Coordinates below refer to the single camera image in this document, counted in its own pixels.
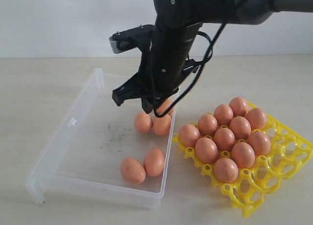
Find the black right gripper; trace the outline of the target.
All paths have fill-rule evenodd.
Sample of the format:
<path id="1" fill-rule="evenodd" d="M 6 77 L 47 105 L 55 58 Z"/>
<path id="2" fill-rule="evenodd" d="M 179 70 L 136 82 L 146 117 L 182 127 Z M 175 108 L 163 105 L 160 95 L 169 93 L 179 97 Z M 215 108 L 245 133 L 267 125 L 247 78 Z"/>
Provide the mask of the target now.
<path id="1" fill-rule="evenodd" d="M 112 91 L 112 99 L 117 106 L 126 100 L 141 98 L 141 106 L 145 113 L 155 113 L 157 103 L 164 103 L 167 98 L 176 94 L 178 88 L 166 88 L 164 79 L 157 88 L 157 77 L 152 75 L 151 53 L 149 50 L 142 52 L 138 72 L 124 84 Z"/>

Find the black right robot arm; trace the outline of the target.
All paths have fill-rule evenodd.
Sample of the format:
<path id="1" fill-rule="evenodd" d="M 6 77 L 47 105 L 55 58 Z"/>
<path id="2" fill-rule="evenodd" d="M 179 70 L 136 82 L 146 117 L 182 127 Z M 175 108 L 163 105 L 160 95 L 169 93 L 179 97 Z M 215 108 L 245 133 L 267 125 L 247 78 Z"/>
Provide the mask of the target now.
<path id="1" fill-rule="evenodd" d="M 275 12 L 312 12 L 313 0 L 153 0 L 154 24 L 117 32 L 110 37 L 114 53 L 138 48 L 138 72 L 112 91 L 120 106 L 126 100 L 140 99 L 146 113 L 163 117 L 159 107 L 176 94 L 191 74 L 199 77 L 211 59 L 213 46 L 227 24 L 258 25 Z M 219 30 L 209 38 L 201 61 L 189 58 L 189 51 L 204 23 L 218 23 Z"/>

